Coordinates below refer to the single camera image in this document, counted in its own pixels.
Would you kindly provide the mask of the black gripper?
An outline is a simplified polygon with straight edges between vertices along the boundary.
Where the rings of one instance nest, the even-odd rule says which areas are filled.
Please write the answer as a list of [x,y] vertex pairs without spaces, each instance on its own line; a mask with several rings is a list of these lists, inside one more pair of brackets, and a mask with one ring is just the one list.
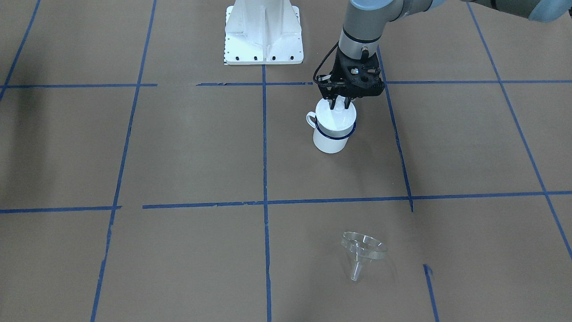
[[[336,50],[335,63],[331,72],[331,80],[342,83],[335,86],[335,94],[344,98],[344,106],[349,110],[352,99],[363,97],[376,97],[380,95],[380,63],[377,54],[365,60],[352,59],[346,56],[341,49]],[[334,110],[336,100],[330,100],[330,110]]]

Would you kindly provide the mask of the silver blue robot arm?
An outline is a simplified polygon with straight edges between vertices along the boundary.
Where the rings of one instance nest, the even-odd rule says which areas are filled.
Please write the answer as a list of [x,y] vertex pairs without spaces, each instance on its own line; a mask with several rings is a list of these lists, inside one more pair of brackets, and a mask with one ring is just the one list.
[[[336,55],[334,66],[327,75],[313,75],[330,108],[340,96],[345,98],[345,108],[353,99],[379,96],[385,85],[377,49],[386,24],[441,4],[441,0],[350,0],[341,36],[330,50]],[[543,23],[570,12],[572,5],[569,0],[478,0],[476,4]]]

